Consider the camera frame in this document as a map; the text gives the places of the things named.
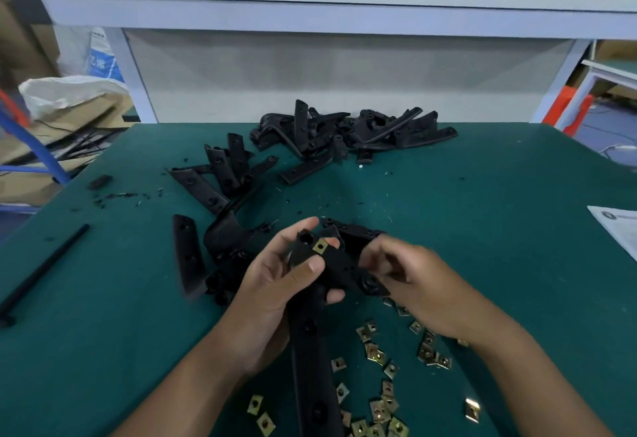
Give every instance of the white shelf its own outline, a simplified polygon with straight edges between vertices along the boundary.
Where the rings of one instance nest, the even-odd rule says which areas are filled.
[[[637,0],[43,0],[54,23],[139,29],[637,38]]]

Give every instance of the forearm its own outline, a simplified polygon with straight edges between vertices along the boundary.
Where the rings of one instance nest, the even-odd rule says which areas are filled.
[[[612,433],[562,376],[541,346],[501,313],[474,344],[524,437],[607,437]]]
[[[243,381],[213,329],[111,437],[208,437],[227,398]]]

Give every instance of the person's right hand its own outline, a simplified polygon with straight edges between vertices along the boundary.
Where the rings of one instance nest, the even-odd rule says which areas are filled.
[[[391,298],[434,333],[482,343],[488,330],[509,319],[422,246],[381,234],[362,250],[359,266],[377,276]]]

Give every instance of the hand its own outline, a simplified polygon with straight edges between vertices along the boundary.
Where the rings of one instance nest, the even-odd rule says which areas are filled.
[[[297,233],[312,230],[318,224],[319,218],[309,217],[275,235],[252,261],[233,302],[211,331],[232,352],[247,377],[259,373],[281,354],[290,338],[287,319],[283,317],[285,305],[325,269],[325,261],[319,255],[290,272],[285,261]],[[337,239],[327,241],[338,247]],[[332,289],[327,293],[327,304],[338,303],[344,297],[343,290]]]
[[[487,329],[495,329],[493,318],[508,319],[438,254],[422,246],[382,234],[362,250],[359,265],[434,333],[477,344],[489,336]]]

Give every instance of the green table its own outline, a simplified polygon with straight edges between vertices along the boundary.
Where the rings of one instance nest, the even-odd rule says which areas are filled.
[[[273,183],[240,220],[284,227],[330,216],[434,248],[537,338],[617,436],[636,435],[637,266],[586,206],[637,209],[637,178],[551,127],[454,126],[457,139],[382,153],[362,168],[350,159],[293,187],[274,172],[297,161],[275,147],[267,152],[282,158],[269,175]],[[0,435],[107,434],[217,321],[221,309],[211,299],[181,298],[171,236],[172,214],[192,216],[200,237],[212,217],[164,167],[205,163],[204,143],[225,146],[227,132],[247,136],[251,127],[137,125],[0,248],[4,297],[63,239],[91,224],[22,301],[18,324],[0,331]],[[104,173],[115,179],[102,193],[150,199],[110,199],[98,208],[86,185]],[[368,400],[380,394],[384,376],[355,333],[375,318],[375,343],[401,367],[397,416],[412,435],[494,436],[496,425],[510,434],[506,416],[483,413],[479,425],[464,417],[466,397],[483,404],[492,397],[477,388],[488,382],[459,364],[471,361],[471,350],[439,339],[437,349],[454,357],[454,367],[425,367],[411,319],[381,301],[350,296],[327,312],[331,354],[347,363],[335,382],[350,389],[343,408],[354,417],[371,419]],[[213,435],[260,436],[245,412],[252,393],[265,396],[274,437],[297,435],[288,353],[235,396]]]

